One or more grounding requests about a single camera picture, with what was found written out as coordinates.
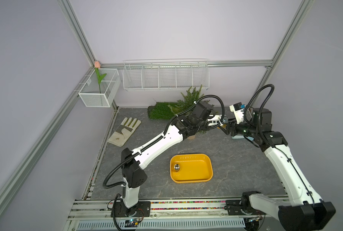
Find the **small green christmas tree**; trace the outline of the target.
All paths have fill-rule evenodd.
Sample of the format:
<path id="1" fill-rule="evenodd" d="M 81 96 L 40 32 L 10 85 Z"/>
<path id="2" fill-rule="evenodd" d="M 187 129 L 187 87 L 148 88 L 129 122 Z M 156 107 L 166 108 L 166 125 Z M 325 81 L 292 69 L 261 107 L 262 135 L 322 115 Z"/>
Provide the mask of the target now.
<path id="1" fill-rule="evenodd" d="M 182 94 L 183 99 L 170 106 L 173 117 L 165 127 L 164 139 L 181 142 L 206 128 L 213 107 L 209 104 L 208 96 L 201 91 L 202 88 L 190 87 Z"/>

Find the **yellow plastic tray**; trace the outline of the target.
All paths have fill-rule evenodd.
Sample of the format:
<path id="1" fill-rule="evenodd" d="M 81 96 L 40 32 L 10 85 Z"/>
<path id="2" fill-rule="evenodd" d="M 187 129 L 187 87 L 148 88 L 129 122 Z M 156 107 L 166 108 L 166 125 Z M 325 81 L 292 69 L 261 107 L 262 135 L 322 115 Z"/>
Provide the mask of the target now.
<path id="1" fill-rule="evenodd" d="M 173 170 L 175 164 L 180 171 Z M 170 176 L 175 183 L 208 182 L 213 178 L 211 159 L 206 154 L 175 155 L 170 160 Z"/>

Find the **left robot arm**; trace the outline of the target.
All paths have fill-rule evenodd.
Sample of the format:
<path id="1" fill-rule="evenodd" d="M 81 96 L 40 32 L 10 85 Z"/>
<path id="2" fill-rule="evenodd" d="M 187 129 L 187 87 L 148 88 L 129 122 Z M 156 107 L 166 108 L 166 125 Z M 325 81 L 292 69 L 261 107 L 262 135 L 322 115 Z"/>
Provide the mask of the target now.
<path id="1" fill-rule="evenodd" d="M 126 156 L 122 166 L 122 176 L 125 180 L 122 202 L 126 208 L 132 208 L 139 202 L 140 186 L 147 180 L 144 169 L 163 152 L 198 131 L 221 125 L 225 109 L 222 109 L 219 116 L 215 113 L 214 107 L 210 104 L 204 101 L 195 102 L 190 109 L 175 115 L 158 136 L 132 151 L 128 148 L 122 151 L 122 155 Z"/>

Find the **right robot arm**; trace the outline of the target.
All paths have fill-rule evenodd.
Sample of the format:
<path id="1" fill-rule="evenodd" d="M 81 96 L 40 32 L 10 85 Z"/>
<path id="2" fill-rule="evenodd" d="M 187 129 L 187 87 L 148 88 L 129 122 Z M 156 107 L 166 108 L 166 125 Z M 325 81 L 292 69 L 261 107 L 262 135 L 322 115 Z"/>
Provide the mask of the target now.
<path id="1" fill-rule="evenodd" d="M 336 213 L 331 202 L 325 202 L 306 179 L 291 154 L 282 133 L 272 130 L 272 113 L 268 109 L 255 108 L 247 120 L 248 107 L 230 106 L 235 119 L 227 124 L 227 134 L 252 137 L 274 166 L 287 193 L 288 201 L 265 196 L 259 191 L 244 192 L 240 204 L 242 213 L 250 215 L 260 211 L 278 220 L 286 231 L 322 230 Z"/>

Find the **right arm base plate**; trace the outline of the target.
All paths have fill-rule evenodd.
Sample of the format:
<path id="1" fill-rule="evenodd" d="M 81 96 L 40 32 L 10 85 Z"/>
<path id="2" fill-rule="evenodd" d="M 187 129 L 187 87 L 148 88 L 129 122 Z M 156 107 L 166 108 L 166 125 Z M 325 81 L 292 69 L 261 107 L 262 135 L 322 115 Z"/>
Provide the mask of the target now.
<path id="1" fill-rule="evenodd" d="M 247 215 L 247 216 L 254 216 L 254 215 L 265 215 L 265 213 L 254 210 L 250 206 L 246 205 L 245 203 L 241 202 L 241 199 L 232 199 L 226 200 L 224 209 L 228 212 L 229 216 L 233 215 Z"/>

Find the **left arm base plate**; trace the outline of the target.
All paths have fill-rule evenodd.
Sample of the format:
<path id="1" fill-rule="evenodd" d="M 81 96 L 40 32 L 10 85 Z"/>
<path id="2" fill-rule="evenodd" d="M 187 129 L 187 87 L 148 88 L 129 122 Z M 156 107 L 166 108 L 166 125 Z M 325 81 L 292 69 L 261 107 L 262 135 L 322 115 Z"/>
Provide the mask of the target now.
<path id="1" fill-rule="evenodd" d="M 127 208 L 123 201 L 117 201 L 112 208 L 111 217 L 115 215 L 116 218 L 125 217 L 149 217 L 151 212 L 150 201 L 139 201 L 131 208 Z"/>

